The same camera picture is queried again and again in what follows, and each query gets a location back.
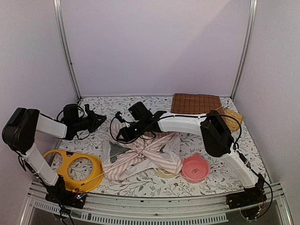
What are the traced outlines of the pink striped pet tent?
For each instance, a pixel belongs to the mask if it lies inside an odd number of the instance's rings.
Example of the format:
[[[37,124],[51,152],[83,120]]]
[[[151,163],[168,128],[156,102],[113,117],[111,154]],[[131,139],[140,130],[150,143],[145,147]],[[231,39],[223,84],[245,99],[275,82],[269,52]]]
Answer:
[[[113,123],[103,144],[104,175],[109,180],[124,180],[142,171],[159,168],[178,174],[182,168],[180,159],[180,135],[177,132],[146,133],[136,141],[124,144],[113,140],[122,125]]]

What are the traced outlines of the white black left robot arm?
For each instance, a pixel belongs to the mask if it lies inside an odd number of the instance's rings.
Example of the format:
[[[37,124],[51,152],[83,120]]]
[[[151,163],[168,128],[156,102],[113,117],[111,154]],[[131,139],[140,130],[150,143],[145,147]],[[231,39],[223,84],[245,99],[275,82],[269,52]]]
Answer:
[[[86,104],[80,107],[77,104],[68,104],[54,119],[38,109],[18,107],[2,130],[2,139],[10,149],[16,152],[24,169],[30,169],[46,185],[54,187],[51,195],[59,203],[66,203],[70,194],[59,184],[65,180],[46,163],[35,144],[36,132],[52,137],[72,140],[78,132],[87,130],[95,132],[107,117],[95,113]]]

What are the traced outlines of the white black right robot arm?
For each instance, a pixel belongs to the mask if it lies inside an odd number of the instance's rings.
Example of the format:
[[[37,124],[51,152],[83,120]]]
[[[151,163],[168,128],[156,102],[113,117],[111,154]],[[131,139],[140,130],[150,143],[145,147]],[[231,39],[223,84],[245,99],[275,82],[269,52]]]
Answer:
[[[175,114],[167,111],[152,113],[142,102],[129,108],[134,118],[126,122],[116,136],[120,143],[132,143],[146,132],[180,132],[199,135],[203,139],[206,152],[220,158],[241,181],[245,192],[242,200],[253,204],[260,198],[264,178],[251,168],[249,160],[239,152],[238,141],[224,121],[224,115],[215,110],[199,115]]]

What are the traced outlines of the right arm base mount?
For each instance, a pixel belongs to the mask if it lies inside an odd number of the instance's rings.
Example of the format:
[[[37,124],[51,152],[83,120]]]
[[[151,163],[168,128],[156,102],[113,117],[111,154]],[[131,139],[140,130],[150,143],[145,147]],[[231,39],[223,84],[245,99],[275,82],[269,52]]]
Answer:
[[[253,204],[262,203],[267,200],[263,186],[245,188],[242,192],[228,194],[226,204],[229,209],[246,207]]]

